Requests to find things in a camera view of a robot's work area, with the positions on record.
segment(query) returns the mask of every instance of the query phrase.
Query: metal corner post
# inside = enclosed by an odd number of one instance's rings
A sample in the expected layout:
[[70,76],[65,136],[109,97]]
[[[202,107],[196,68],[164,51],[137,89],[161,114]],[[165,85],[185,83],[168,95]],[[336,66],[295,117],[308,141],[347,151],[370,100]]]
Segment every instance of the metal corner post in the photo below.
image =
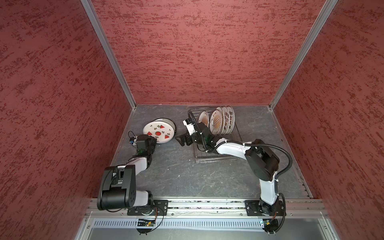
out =
[[315,22],[312,25],[311,30],[309,31],[307,37],[305,38],[305,41],[303,45],[301,46],[299,53],[296,55],[296,58],[294,59],[291,68],[288,70],[287,74],[284,77],[283,82],[281,83],[279,89],[277,90],[275,96],[273,97],[270,108],[273,110],[275,106],[277,105],[277,102],[283,95],[285,89],[287,88],[289,82],[293,78],[293,75],[295,74],[296,70],[299,68],[301,62],[303,61],[305,55],[311,48],[314,40],[316,39],[317,35],[319,34],[321,28],[323,27],[325,21],[328,19],[329,15],[331,14],[334,6],[338,0],[326,0],[322,9],[319,12],[319,15],[317,16]]
[[115,74],[121,84],[121,87],[127,96],[127,99],[129,101],[129,104],[131,105],[132,109],[136,108],[136,102],[133,98],[133,95],[131,93],[131,90],[129,89],[129,86],[127,84],[127,81],[123,75],[123,72],[121,71],[121,68],[119,66],[119,63],[115,57],[115,54],[113,53],[113,50],[111,48],[111,45],[109,44],[109,41],[107,39],[107,36],[105,35],[105,32],[103,30],[103,27],[101,26],[101,23],[99,21],[99,18],[97,17],[96,11],[92,5],[91,0],[81,0],[81,3],[85,9],[85,12],[88,15],[89,20],[92,23],[92,26],[96,32],[96,35],[98,36],[101,45],[105,51],[105,54],[107,55],[109,62],[112,65],[113,70],[115,71]]

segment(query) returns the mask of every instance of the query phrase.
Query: plate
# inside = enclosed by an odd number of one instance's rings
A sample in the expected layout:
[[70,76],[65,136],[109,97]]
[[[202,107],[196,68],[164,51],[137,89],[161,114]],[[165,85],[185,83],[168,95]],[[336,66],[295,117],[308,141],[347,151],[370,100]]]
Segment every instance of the plate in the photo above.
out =
[[213,135],[217,135],[221,129],[221,125],[222,125],[222,117],[221,117],[221,113],[219,110],[215,110],[213,111],[212,115],[211,115],[211,119],[209,121],[209,131],[211,131],[211,133]]
[[157,139],[157,143],[169,142],[175,135],[175,130],[166,122],[153,121],[145,125],[143,134]]
[[228,131],[228,126],[229,126],[229,111],[227,107],[221,107],[223,109],[224,113],[224,126],[223,126],[223,131],[221,132],[221,135],[227,134]]
[[169,120],[168,118],[159,118],[159,119],[156,119],[156,120],[153,120],[153,121],[160,121],[160,122],[168,123],[169,125],[171,125],[173,130],[176,132],[176,126],[175,126],[174,122],[172,122],[172,120]]
[[229,126],[226,134],[230,134],[235,126],[235,112],[231,106],[227,106],[229,112]]
[[220,114],[221,114],[221,127],[220,127],[219,132],[217,133],[217,135],[220,135],[222,133],[223,127],[224,127],[224,112],[223,112],[223,109],[221,107],[217,107],[216,109],[219,110]]
[[204,123],[208,127],[209,116],[207,111],[202,111],[200,113],[199,120],[197,121],[197,123],[200,123],[200,122]]

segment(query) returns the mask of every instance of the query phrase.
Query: dish rack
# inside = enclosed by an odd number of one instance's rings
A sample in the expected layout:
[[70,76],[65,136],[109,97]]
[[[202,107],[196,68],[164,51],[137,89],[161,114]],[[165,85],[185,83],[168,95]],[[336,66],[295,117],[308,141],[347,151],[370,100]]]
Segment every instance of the dish rack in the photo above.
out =
[[[191,108],[190,110],[193,113],[193,116],[195,117],[196,121],[198,121],[199,115],[202,111],[207,111],[209,118],[212,115],[212,112],[216,110],[217,107],[199,107],[199,108]],[[233,131],[230,134],[223,134],[223,135],[217,135],[219,137],[224,137],[228,140],[232,141],[239,141],[242,142],[240,133],[235,125],[233,127]],[[232,160],[232,159],[238,159],[238,157],[234,157],[232,155],[227,154],[215,154],[215,153],[207,153],[202,152],[197,149],[197,144],[192,144],[192,151],[193,156],[195,158],[196,163],[205,163],[205,162],[217,162],[221,160]]]

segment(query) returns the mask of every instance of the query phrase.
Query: red wall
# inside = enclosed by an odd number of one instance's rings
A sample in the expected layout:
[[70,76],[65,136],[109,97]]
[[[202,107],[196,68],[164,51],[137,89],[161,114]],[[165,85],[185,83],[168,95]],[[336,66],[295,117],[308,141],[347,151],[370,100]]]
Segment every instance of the red wall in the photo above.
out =
[[269,104],[324,0],[93,0],[137,103]]
[[275,108],[342,239],[383,239],[384,2],[339,0]]
[[79,0],[3,0],[0,36],[0,239],[71,240],[129,103]]

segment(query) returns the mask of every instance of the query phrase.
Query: metal bracket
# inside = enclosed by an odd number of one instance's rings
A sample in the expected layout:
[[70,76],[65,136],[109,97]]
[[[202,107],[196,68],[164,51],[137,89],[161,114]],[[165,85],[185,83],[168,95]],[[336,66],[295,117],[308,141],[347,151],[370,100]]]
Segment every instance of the metal bracket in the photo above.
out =
[[[259,200],[246,200],[245,209],[247,211],[247,216],[265,216],[259,209]],[[276,216],[283,216],[284,208],[282,201],[276,201],[273,205],[273,211],[276,212]]]
[[[157,207],[157,215],[166,216],[168,210],[168,200],[153,200],[154,207]],[[128,216],[154,216],[155,212],[148,212],[150,207],[130,207],[128,208],[127,215]]]

